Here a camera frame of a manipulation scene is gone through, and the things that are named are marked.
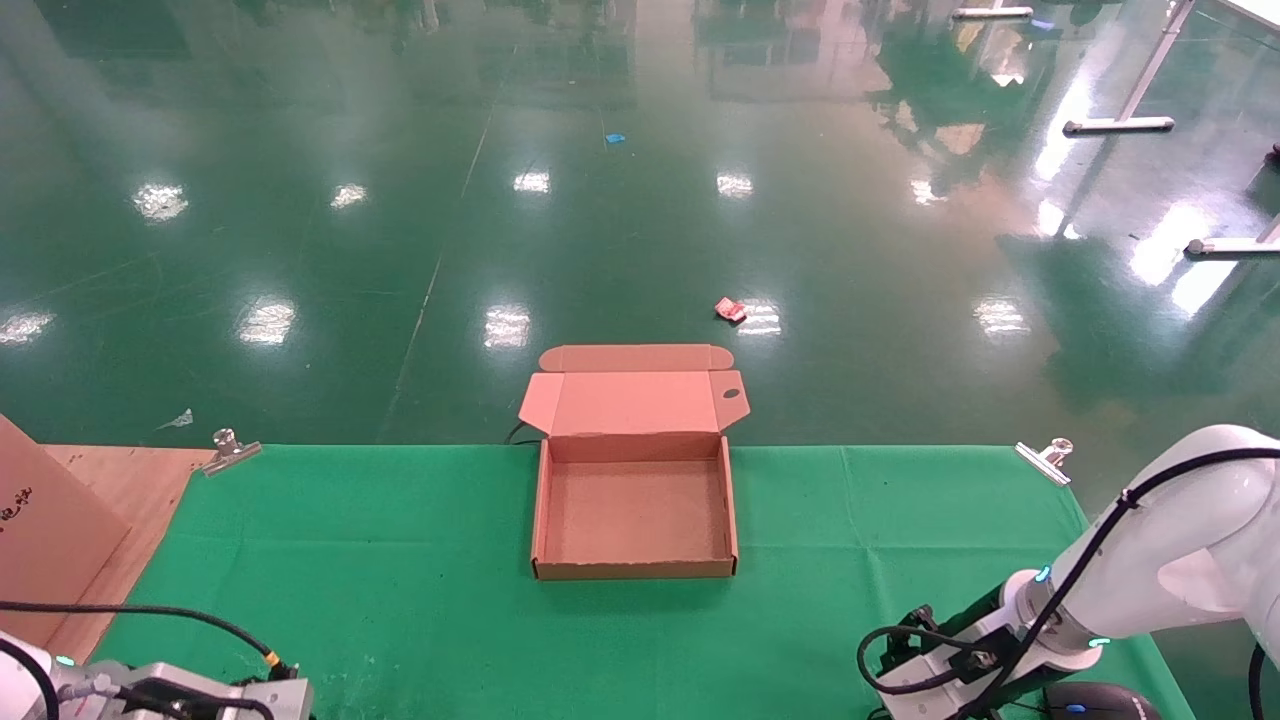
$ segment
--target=black cable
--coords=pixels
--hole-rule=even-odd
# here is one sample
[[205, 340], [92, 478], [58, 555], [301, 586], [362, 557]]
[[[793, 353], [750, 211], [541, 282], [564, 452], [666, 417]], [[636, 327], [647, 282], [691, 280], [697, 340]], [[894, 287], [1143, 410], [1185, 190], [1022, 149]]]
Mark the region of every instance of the black cable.
[[197, 701], [191, 701], [191, 702], [188, 702], [186, 705], [188, 707], [195, 707], [197, 710], [205, 710], [205, 708], [207, 708], [207, 710], [212, 710], [215, 712], [219, 711], [219, 710], [223, 710], [225, 707], [236, 707], [236, 708], [239, 708], [239, 710], [251, 710], [251, 711], [257, 712], [259, 715], [261, 715], [262, 720], [275, 720], [275, 714], [271, 712], [271, 708], [268, 707], [266, 703], [264, 703], [262, 701], [257, 701], [257, 700], [247, 700], [247, 698], [242, 698], [242, 697], [214, 697], [214, 696], [207, 696], [206, 694], [202, 698], [200, 698]]
[[1076, 559], [1075, 565], [1071, 566], [1071, 570], [1066, 574], [1066, 578], [1062, 579], [1062, 584], [1053, 591], [1052, 597], [1050, 597], [1048, 602], [1041, 610], [1039, 615], [1036, 618], [1036, 621], [1032, 623], [1030, 628], [1027, 630], [1027, 634], [1023, 637], [1023, 641], [1018, 644], [1018, 648], [1009, 659], [1004, 661], [1004, 665], [1001, 666], [1000, 673], [996, 674], [995, 680], [992, 680], [991, 684], [988, 684], [982, 691], [982, 693], [979, 693], [978, 697], [973, 700], [973, 702], [965, 706], [965, 712], [969, 716], [972, 716], [977, 712], [983, 712], [986, 710], [989, 710], [989, 705], [995, 694], [1000, 692], [1000, 688], [1004, 687], [1009, 676], [1012, 675], [1014, 669], [1027, 655], [1027, 651], [1029, 651], [1032, 646], [1036, 643], [1036, 638], [1039, 635], [1041, 630], [1053, 616], [1053, 614], [1057, 612], [1057, 609], [1062, 605], [1062, 601], [1066, 600], [1066, 593], [1069, 593], [1071, 588], [1075, 587], [1075, 583], [1079, 582], [1080, 575], [1084, 574], [1084, 568], [1088, 566], [1089, 561], [1092, 561], [1093, 557], [1098, 553], [1098, 550], [1102, 547], [1102, 542], [1106, 541], [1107, 536], [1111, 534], [1111, 530], [1115, 529], [1116, 523], [1120, 521], [1120, 518], [1123, 518], [1124, 514], [1128, 512], [1129, 510], [1138, 506], [1139, 500], [1142, 500], [1147, 493], [1158, 488], [1160, 486], [1175, 478], [1180, 478], [1181, 475], [1185, 475], [1193, 470], [1199, 470], [1201, 468], [1207, 468], [1210, 465], [1219, 465], [1221, 462], [1233, 462], [1236, 460], [1265, 460], [1265, 459], [1280, 459], [1280, 448], [1240, 447], [1235, 450], [1220, 450], [1217, 452], [1208, 452], [1206, 455], [1192, 457], [1190, 460], [1184, 460], [1181, 462], [1165, 468], [1164, 470], [1138, 483], [1138, 486], [1134, 487], [1133, 489], [1123, 491], [1120, 493], [1120, 497], [1116, 498], [1115, 507], [1111, 509], [1111, 512], [1107, 514], [1107, 516], [1098, 525], [1097, 532], [1094, 532], [1093, 537], [1089, 538], [1089, 542], [1084, 546], [1084, 551]]
[[99, 615], [99, 614], [115, 614], [115, 615], [172, 615], [177, 618], [187, 618], [188, 620], [198, 620], [207, 625], [212, 625], [220, 630], [225, 630], [237, 638], [244, 641], [253, 650], [262, 656], [268, 667], [273, 670], [273, 675], [279, 678], [288, 673], [288, 667], [280, 660], [280, 656], [268, 647], [262, 641], [248, 634], [247, 630], [228, 623], [216, 615], [210, 615], [209, 612], [201, 612], [198, 610], [188, 610], [186, 607], [172, 607], [168, 605], [74, 605], [74, 603], [55, 603], [55, 602], [18, 602], [13, 600], [0, 600], [0, 611], [9, 612], [67, 612], [70, 615]]
[[1012, 705], [1014, 707], [1023, 707], [1023, 708], [1027, 708], [1027, 710], [1034, 710], [1036, 712], [1043, 712], [1044, 715], [1048, 715], [1048, 710], [1050, 710], [1047, 707], [1036, 707], [1034, 705], [1027, 705], [1025, 702], [1015, 702], [1015, 701], [1009, 701], [1005, 705]]
[[507, 433], [507, 439], [502, 441], [502, 445], [511, 445], [511, 439], [513, 437], [516, 437], [516, 433], [520, 432], [520, 428], [525, 428], [525, 427], [529, 427], [529, 423], [526, 423], [524, 420], [520, 420], [518, 423], [516, 423], [516, 427], [511, 428], [511, 432]]
[[129, 705], [141, 707], [142, 710], [150, 710], [151, 712], [156, 712], [159, 715], [168, 715], [174, 720], [191, 720], [189, 715], [178, 711], [177, 708], [173, 707], [173, 705], [168, 702], [161, 702], [146, 693], [140, 693], [138, 691], [129, 687], [122, 687], [119, 691], [116, 691], [115, 697], [123, 700]]
[[45, 720], [58, 720], [58, 691], [54, 688], [54, 680], [49, 673], [45, 673], [45, 669], [36, 662], [31, 653], [4, 638], [0, 638], [0, 652], [17, 660], [18, 665], [31, 673], [36, 685], [40, 687], [40, 697], [45, 701]]
[[1267, 659], [1267, 651], [1262, 650], [1262, 643], [1253, 646], [1253, 655], [1249, 657], [1249, 712], [1253, 720], [1262, 720], [1262, 664]]
[[928, 680], [920, 680], [919, 683], [909, 683], [906, 685], [886, 685], [877, 680], [876, 676], [872, 675], [872, 671], [867, 667], [867, 648], [883, 635], [915, 635], [919, 638], [928, 638], [942, 644], [948, 644], [959, 650], [979, 650], [978, 646], [973, 643], [957, 641], [952, 637], [934, 633], [933, 630], [925, 630], [924, 628], [913, 628], [910, 625], [886, 625], [883, 628], [876, 628], [870, 633], [867, 633], [863, 642], [858, 643], [858, 653], [855, 657], [858, 660], [858, 671], [863, 674], [863, 679], [867, 680], [867, 684], [884, 694], [911, 694], [941, 688], [951, 680], [955, 680], [960, 675], [960, 671], [951, 669], [941, 675], [934, 675]]

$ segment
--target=floor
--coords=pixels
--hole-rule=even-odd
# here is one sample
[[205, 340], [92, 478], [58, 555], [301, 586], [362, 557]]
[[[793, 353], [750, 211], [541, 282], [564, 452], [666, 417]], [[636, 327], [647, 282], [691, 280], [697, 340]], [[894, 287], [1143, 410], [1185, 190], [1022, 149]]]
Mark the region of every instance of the floor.
[[[0, 3], [0, 409], [500, 442], [548, 347], [710, 342], [735, 443], [1064, 436], [1089, 512], [1193, 428], [1280, 432], [1280, 266], [1179, 254], [1280, 211], [1280, 41], [1206, 1], [1143, 105], [1176, 131], [1069, 140], [1169, 3], [956, 4]], [[1202, 716], [1245, 638], [1160, 638]]]

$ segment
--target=metal table leg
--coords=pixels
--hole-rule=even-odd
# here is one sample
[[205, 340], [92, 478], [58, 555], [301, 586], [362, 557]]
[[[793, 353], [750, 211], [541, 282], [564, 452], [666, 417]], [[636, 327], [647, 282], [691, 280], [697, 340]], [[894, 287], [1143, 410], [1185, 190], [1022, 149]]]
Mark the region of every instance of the metal table leg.
[[1199, 258], [1211, 255], [1274, 255], [1280, 254], [1280, 215], [1271, 220], [1271, 227], [1258, 237], [1211, 237], [1193, 240], [1187, 245], [1187, 252]]
[[1129, 91], [1129, 99], [1124, 102], [1124, 109], [1114, 119], [1108, 120], [1071, 120], [1066, 123], [1062, 132], [1066, 135], [1097, 135], [1107, 132], [1124, 132], [1124, 131], [1171, 131], [1174, 129], [1174, 119], [1166, 117], [1156, 118], [1134, 118], [1133, 114], [1138, 110], [1138, 104], [1142, 102], [1142, 96], [1147, 94], [1147, 88], [1151, 87], [1151, 81], [1156, 79], [1156, 73], [1160, 72], [1160, 65], [1165, 63], [1165, 56], [1169, 55], [1169, 50], [1174, 46], [1174, 41], [1178, 40], [1178, 33], [1183, 31], [1183, 24], [1187, 18], [1192, 15], [1192, 10], [1196, 8], [1196, 0], [1180, 0], [1178, 8], [1174, 9], [1174, 14], [1169, 18], [1169, 23], [1165, 26], [1164, 33], [1160, 36], [1160, 42], [1156, 49], [1151, 53], [1151, 58], [1147, 60], [1147, 67], [1142, 69], [1142, 74], [1138, 76], [1137, 85]]
[[960, 8], [951, 13], [954, 20], [1024, 20], [1032, 17], [1030, 8], [1005, 8], [1005, 0], [995, 0], [991, 8]]

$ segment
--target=cardboard box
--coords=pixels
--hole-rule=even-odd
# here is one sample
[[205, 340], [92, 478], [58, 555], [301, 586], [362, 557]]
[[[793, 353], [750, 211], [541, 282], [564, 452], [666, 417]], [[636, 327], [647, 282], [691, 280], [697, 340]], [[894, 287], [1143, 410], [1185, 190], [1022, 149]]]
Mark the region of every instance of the cardboard box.
[[[0, 597], [77, 602], [128, 525], [0, 415]], [[0, 629], [42, 646], [63, 615], [0, 612]]]
[[539, 365], [520, 407], [547, 433], [534, 575], [732, 575], [737, 528], [722, 430], [750, 413], [733, 356], [710, 345], [567, 345]]

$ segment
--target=green table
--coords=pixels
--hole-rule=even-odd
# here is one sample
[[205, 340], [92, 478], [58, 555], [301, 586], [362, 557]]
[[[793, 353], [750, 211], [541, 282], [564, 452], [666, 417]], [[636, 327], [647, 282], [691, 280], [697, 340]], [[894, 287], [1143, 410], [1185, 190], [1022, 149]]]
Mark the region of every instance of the green table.
[[[539, 583], [535, 465], [532, 447], [266, 447], [192, 480], [131, 601], [244, 625], [315, 680], [321, 720], [856, 720], [877, 705], [867, 630], [923, 602], [946, 618], [1085, 525], [1005, 447], [749, 447], [736, 578]], [[169, 618], [119, 618], [99, 656], [261, 670]], [[1147, 637], [1080, 679], [1192, 717]]]

